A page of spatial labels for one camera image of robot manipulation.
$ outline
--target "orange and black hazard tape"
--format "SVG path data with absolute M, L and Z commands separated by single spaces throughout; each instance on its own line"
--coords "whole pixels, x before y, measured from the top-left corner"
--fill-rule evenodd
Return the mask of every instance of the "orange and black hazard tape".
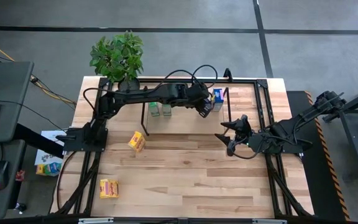
M 309 103 L 311 105 L 313 105 L 313 100 L 311 99 L 310 93 L 307 92 L 307 91 L 305 91 L 305 93 L 309 98 Z M 324 135 L 323 135 L 323 130 L 321 129 L 320 122 L 318 121 L 318 119 L 316 118 L 316 119 L 314 119 L 314 121 L 316 122 L 317 131 L 318 131 L 319 136 L 320 136 L 321 144 L 323 145 L 323 149 L 324 149 L 324 153 L 325 153 L 325 156 L 326 156 L 327 164 L 329 166 L 329 171 L 330 171 L 331 177 L 333 178 L 333 181 L 334 181 L 334 186 L 335 186 L 335 189 L 336 189 L 336 193 L 338 194 L 339 202 L 342 205 L 343 214 L 345 216 L 346 221 L 350 221 L 349 212 L 347 211 L 347 208 L 346 208 L 346 205 L 345 205 L 345 200 L 343 199 L 341 187 L 339 186 L 339 181 L 337 179 L 337 175 L 335 173 L 335 169 L 334 169 L 334 166 L 333 166 L 333 161 L 331 160 L 331 157 L 329 156 L 326 140 L 325 140 Z

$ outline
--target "yellow cable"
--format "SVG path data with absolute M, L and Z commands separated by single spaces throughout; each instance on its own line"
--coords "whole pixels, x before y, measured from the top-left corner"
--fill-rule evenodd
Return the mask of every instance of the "yellow cable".
M 11 58 L 7 53 L 3 52 L 1 49 L 0 49 L 0 53 L 2 53 L 3 55 L 5 55 L 5 56 L 6 56 L 7 58 L 9 58 L 10 60 L 15 61 L 13 58 Z M 58 97 L 58 96 L 55 96 L 55 95 L 49 93 L 47 90 L 44 90 L 44 87 L 43 87 L 40 83 L 38 83 L 38 82 L 35 82 L 35 84 L 36 84 L 37 86 L 41 87 L 41 90 L 44 91 L 45 94 L 47 94 L 48 96 L 50 96 L 50 97 L 52 97 L 52 98 L 54 98 L 54 99 L 62 100 L 62 101 L 67 102 L 67 103 L 74 103 L 74 102 L 71 101 L 71 100 L 66 100 L 66 99 L 60 98 L 60 97 Z

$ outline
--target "plant pot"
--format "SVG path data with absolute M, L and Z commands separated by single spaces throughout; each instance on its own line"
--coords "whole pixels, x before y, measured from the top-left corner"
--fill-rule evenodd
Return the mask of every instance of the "plant pot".
M 127 90 L 138 90 L 140 89 L 140 81 L 137 78 L 133 78 L 132 80 L 126 81 L 122 79 L 118 83 L 118 90 L 127 91 Z

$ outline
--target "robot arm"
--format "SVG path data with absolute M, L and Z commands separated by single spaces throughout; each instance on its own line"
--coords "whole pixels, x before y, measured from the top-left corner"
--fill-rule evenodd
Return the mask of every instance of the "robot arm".
M 69 129 L 66 136 L 57 137 L 65 142 L 65 151 L 102 151 L 107 138 L 106 121 L 118 114 L 124 105 L 159 102 L 171 107 L 184 106 L 195 108 L 203 118 L 212 110 L 208 87 L 201 82 L 190 87 L 186 83 L 165 83 L 153 89 L 127 91 L 89 88 L 84 96 L 88 90 L 105 91 L 106 94 L 97 99 L 92 121 L 80 129 Z
M 237 156 L 235 150 L 238 144 L 247 144 L 255 152 L 255 156 L 260 152 L 269 154 L 302 153 L 309 149 L 312 143 L 303 139 L 297 139 L 296 132 L 319 115 L 329 114 L 342 108 L 346 103 L 345 100 L 340 99 L 342 94 L 343 93 L 337 95 L 333 91 L 325 91 L 319 95 L 316 102 L 304 112 L 291 119 L 274 122 L 270 126 L 259 130 L 258 133 L 251 130 L 247 116 L 242 115 L 241 119 L 221 123 L 224 127 L 235 130 L 236 135 L 234 139 L 230 139 L 230 137 L 224 136 L 223 134 L 215 135 L 227 146 L 227 154 L 229 156 Z

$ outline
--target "wooden tabletop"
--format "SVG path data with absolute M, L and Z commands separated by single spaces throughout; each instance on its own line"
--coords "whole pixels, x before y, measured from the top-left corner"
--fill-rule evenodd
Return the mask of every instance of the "wooden tabletop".
M 90 121 L 92 109 L 82 97 L 82 92 L 89 87 L 97 87 L 99 79 L 84 77 L 73 127 L 82 127 Z M 152 88 L 156 84 L 143 85 Z M 260 128 L 252 85 L 216 84 L 214 87 L 229 87 L 233 120 L 246 114 L 252 129 Z M 283 79 L 268 79 L 268 87 L 275 120 L 291 118 Z M 87 96 L 94 102 L 96 91 L 87 92 Z M 264 114 L 267 114 L 265 99 L 263 94 L 261 96 Z M 93 217 L 273 217 L 263 155 L 259 154 L 251 160 L 229 157 L 225 145 L 212 134 L 151 134 L 146 137 L 144 150 L 135 153 L 127 143 L 134 131 L 143 130 L 140 125 L 141 109 L 141 104 L 125 105 L 108 121 L 108 142 L 99 166 L 91 212 Z M 223 113 L 227 120 L 226 104 Z M 237 147 L 236 152 L 243 156 L 253 154 L 246 146 Z M 83 156 L 81 152 L 74 155 L 62 175 L 62 205 L 78 185 Z M 303 164 L 294 155 L 283 154 L 282 157 L 288 188 L 305 210 L 313 213 Z M 100 199 L 100 179 L 118 180 L 119 198 Z M 84 191 L 81 211 L 87 194 L 88 187 Z M 280 190 L 278 195 L 284 211 Z M 51 212 L 56 210 L 55 197 Z

